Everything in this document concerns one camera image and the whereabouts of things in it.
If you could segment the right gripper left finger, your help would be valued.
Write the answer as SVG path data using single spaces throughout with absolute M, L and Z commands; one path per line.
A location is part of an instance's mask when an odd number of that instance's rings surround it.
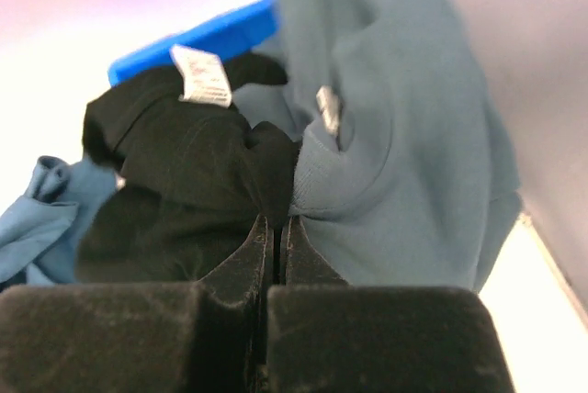
M 269 228 L 195 282 L 14 286 L 4 392 L 252 392 Z

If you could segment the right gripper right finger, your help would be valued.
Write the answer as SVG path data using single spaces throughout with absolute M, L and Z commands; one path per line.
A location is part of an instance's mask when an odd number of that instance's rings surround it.
M 267 294 L 273 392 L 511 392 L 489 311 L 454 287 L 350 286 L 298 218 Z

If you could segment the black t shirt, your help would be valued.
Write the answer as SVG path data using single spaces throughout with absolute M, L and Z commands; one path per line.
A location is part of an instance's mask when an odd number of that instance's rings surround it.
M 287 218 L 300 146 L 235 106 L 182 99 L 172 65 L 106 91 L 85 110 L 83 147 L 123 187 L 79 243 L 84 283 L 198 280 L 246 240 L 258 218 Z

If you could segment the grey blue t shirt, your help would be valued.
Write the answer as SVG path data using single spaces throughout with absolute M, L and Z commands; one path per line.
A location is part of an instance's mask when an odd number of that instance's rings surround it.
M 234 103 L 301 143 L 290 212 L 347 282 L 482 289 L 520 212 L 508 134 L 451 0 L 276 0 L 288 73 Z

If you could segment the teal blue t shirt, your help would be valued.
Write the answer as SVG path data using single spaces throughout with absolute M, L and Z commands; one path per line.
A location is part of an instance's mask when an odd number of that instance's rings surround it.
M 74 283 L 79 242 L 116 190 L 115 173 L 87 157 L 39 157 L 26 191 L 1 216 L 1 289 Z

